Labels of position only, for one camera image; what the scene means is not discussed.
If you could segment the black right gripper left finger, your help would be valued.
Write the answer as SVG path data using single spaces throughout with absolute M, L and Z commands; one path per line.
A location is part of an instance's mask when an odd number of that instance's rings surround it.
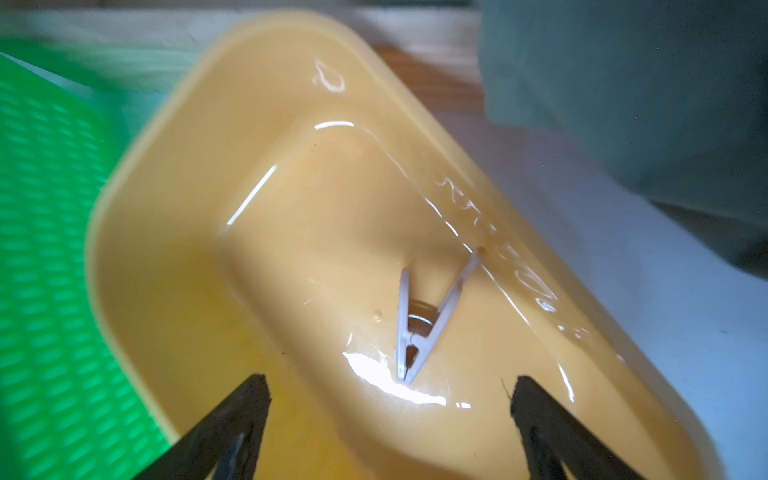
M 252 479 L 271 395 L 266 377 L 249 376 L 138 479 Z

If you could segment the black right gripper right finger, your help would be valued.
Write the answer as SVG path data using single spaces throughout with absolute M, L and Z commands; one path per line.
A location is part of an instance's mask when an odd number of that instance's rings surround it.
M 642 479 L 530 376 L 517 379 L 510 415 L 532 479 Z

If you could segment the green graphic tank top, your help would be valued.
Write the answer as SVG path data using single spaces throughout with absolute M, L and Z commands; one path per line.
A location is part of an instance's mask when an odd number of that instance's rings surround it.
M 482 1 L 496 123 L 561 131 L 732 266 L 767 274 L 763 1 Z

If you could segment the white plastic clothespin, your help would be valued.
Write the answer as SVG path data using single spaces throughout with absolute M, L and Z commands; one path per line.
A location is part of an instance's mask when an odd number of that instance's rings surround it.
M 411 273 L 401 272 L 398 289 L 395 362 L 396 376 L 410 385 L 424 368 L 452 318 L 466 281 L 481 264 L 482 253 L 474 251 L 437 308 L 414 300 L 410 294 Z

